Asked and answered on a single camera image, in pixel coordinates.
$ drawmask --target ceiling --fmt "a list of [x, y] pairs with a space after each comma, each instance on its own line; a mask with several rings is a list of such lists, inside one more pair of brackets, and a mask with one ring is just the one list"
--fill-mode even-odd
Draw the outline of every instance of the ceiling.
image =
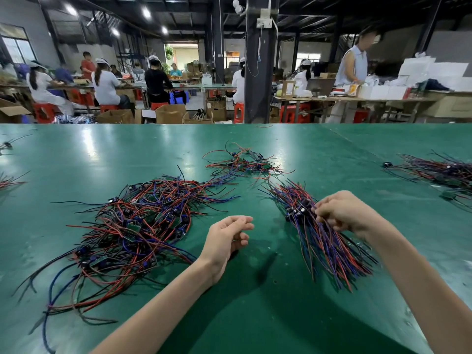
[[[132, 27], [165, 37], [166, 26], [171, 40], [202, 38], [212, 0], [41, 0], [48, 9], [64, 10], [68, 2], [79, 10], [99, 10], [114, 14]], [[342, 33], [358, 33], [374, 23], [387, 31], [423, 23], [434, 0], [280, 0], [278, 27], [282, 39], [329, 41], [336, 16], [344, 15]], [[232, 0], [221, 0], [225, 38], [241, 38], [245, 34], [245, 18], [235, 14]], [[146, 5], [152, 20], [142, 16]], [[439, 19], [457, 19], [472, 13], [472, 0], [444, 0]]]

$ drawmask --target electrical box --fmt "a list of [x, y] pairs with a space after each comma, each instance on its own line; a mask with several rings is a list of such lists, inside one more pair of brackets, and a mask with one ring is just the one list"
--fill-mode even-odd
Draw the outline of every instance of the electrical box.
[[271, 18], [258, 18], [256, 23], [257, 28], [272, 28]]

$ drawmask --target ceiling light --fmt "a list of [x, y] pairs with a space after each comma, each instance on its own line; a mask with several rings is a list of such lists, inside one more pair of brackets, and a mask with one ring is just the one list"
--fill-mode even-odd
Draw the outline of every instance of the ceiling light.
[[66, 5], [66, 10], [67, 10], [67, 12], [69, 12], [72, 16], [77, 16], [77, 15], [78, 15], [77, 10], [74, 9], [74, 7], [72, 7], [72, 6], [69, 5], [69, 4]]
[[151, 19], [149, 9], [146, 6], [143, 7], [143, 16], [148, 20]]

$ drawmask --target green table surface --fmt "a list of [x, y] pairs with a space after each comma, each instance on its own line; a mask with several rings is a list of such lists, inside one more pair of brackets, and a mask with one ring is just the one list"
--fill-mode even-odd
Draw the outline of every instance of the green table surface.
[[[225, 142], [275, 155], [289, 176], [306, 182], [316, 198], [348, 189], [390, 220], [470, 306], [472, 215], [441, 199], [428, 184], [414, 184], [381, 171], [397, 153], [426, 157], [431, 149], [472, 161], [471, 124], [275, 124], [243, 125], [0, 125], [0, 139], [32, 134], [0, 156], [1, 171], [26, 184], [0, 192], [0, 353], [45, 353], [42, 311], [49, 284], [67, 261], [35, 280], [18, 303], [14, 288], [36, 268], [74, 248], [84, 233], [66, 227], [90, 221], [73, 214], [77, 200], [102, 203], [125, 184], [178, 174], [203, 181], [210, 170], [201, 157]], [[354, 293], [336, 292], [322, 275], [312, 282], [296, 232], [254, 180], [236, 185], [240, 198], [221, 204], [228, 214], [251, 215], [249, 246], [227, 266], [168, 338], [161, 353], [431, 353], [411, 311], [380, 265], [357, 282]], [[226, 214], [211, 211], [192, 220], [180, 246], [198, 255], [208, 227]], [[173, 265], [153, 275], [170, 281], [185, 268]], [[62, 277], [60, 288], [69, 276]], [[158, 289], [136, 283], [126, 295], [89, 313], [120, 323]], [[48, 339], [57, 353], [86, 353], [119, 324], [90, 326], [73, 312], [48, 319]]]

